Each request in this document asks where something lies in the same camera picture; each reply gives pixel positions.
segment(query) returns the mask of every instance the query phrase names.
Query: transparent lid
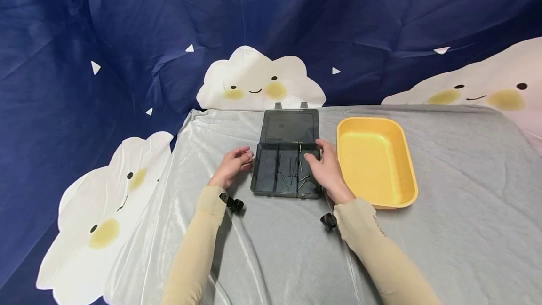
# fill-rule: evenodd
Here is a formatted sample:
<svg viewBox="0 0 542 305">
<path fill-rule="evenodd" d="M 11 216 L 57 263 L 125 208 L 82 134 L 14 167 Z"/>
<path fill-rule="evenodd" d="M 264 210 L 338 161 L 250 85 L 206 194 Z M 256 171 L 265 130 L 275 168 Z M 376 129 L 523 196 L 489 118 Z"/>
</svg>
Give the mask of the transparent lid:
<svg viewBox="0 0 542 305">
<path fill-rule="evenodd" d="M 320 138 L 318 110 L 267 110 L 260 142 L 313 143 Z"/>
</svg>

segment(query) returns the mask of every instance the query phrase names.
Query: smiling mouth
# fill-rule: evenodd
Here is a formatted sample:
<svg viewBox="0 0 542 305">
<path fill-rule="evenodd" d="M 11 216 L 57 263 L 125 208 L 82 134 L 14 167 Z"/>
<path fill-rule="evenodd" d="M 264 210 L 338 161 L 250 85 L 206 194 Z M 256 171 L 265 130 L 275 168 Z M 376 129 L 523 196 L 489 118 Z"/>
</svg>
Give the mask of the smiling mouth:
<svg viewBox="0 0 542 305">
<path fill-rule="evenodd" d="M 487 95 L 481 96 L 481 97 L 478 97 L 478 98 L 472 98 L 472 99 L 471 99 L 471 98 L 467 98 L 466 100 L 478 100 L 478 99 L 482 99 L 482 98 L 484 98 L 484 97 L 486 97 L 486 96 L 487 96 Z"/>
</svg>

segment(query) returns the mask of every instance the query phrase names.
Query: hand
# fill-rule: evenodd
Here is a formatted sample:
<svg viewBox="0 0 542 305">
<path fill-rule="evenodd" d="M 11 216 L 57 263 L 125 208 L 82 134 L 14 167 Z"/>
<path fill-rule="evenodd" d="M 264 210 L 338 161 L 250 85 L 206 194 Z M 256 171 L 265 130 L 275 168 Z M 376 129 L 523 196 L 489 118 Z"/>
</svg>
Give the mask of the hand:
<svg viewBox="0 0 542 305">
<path fill-rule="evenodd" d="M 238 147 L 228 152 L 208 185 L 227 190 L 234 182 L 237 173 L 250 170 L 253 155 L 254 153 L 250 151 L 248 146 Z"/>
<path fill-rule="evenodd" d="M 323 150 L 320 161 L 312 154 L 304 155 L 314 179 L 326 189 L 335 204 L 345 204 L 356 199 L 350 188 L 346 186 L 333 145 L 321 139 L 318 139 L 316 144 Z"/>
</svg>

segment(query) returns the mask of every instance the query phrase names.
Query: yellow tray rim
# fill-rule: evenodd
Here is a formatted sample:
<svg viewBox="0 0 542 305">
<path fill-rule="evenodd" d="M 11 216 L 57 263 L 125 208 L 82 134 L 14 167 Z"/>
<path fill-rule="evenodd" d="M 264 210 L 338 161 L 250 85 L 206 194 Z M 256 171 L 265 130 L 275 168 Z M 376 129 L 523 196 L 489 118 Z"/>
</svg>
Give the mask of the yellow tray rim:
<svg viewBox="0 0 542 305">
<path fill-rule="evenodd" d="M 403 128 L 395 120 L 389 119 L 389 118 L 384 118 L 384 117 L 348 117 L 348 118 L 345 118 L 345 119 L 341 120 L 341 122 L 337 126 L 337 134 L 336 134 L 336 137 L 337 137 L 337 158 L 339 160 L 339 164 L 340 164 L 339 130 L 340 130 L 340 127 L 342 126 L 343 123 L 345 123 L 348 120 L 352 120 L 352 119 L 386 120 L 388 122 L 392 122 L 393 124 L 395 124 L 395 126 L 397 126 L 399 128 L 399 130 L 401 131 L 401 137 L 403 138 L 403 143 L 405 144 L 406 157 L 408 158 L 410 173 L 412 174 L 412 179 L 413 179 L 413 182 L 414 182 L 414 196 L 412 197 L 412 199 L 410 199 L 407 202 L 404 202 L 403 204 L 390 204 L 390 205 L 372 204 L 372 205 L 374 206 L 375 209 L 400 209 L 400 208 L 406 208 L 407 206 L 412 205 L 416 201 L 416 199 L 418 199 L 418 181 L 416 180 L 416 174 L 414 173 L 414 165 L 412 163 L 412 158 L 410 156 L 410 149 L 408 147 L 408 143 L 407 143 L 407 140 L 406 140 L 407 137 L 405 135 L 405 132 L 404 132 Z"/>
</svg>

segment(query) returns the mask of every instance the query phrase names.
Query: nail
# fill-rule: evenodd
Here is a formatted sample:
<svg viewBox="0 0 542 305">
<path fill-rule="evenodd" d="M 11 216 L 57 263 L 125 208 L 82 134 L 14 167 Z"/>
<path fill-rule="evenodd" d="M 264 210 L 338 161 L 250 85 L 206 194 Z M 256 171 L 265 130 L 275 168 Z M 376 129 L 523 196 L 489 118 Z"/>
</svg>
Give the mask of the nail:
<svg viewBox="0 0 542 305">
<path fill-rule="evenodd" d="M 288 184 L 286 184 L 286 179 L 284 178 L 284 175 L 282 174 L 282 172 L 280 173 L 280 176 L 282 177 L 282 181 L 284 182 L 284 186 L 286 187 L 286 190 L 290 191 L 290 189 L 288 188 Z"/>
</svg>

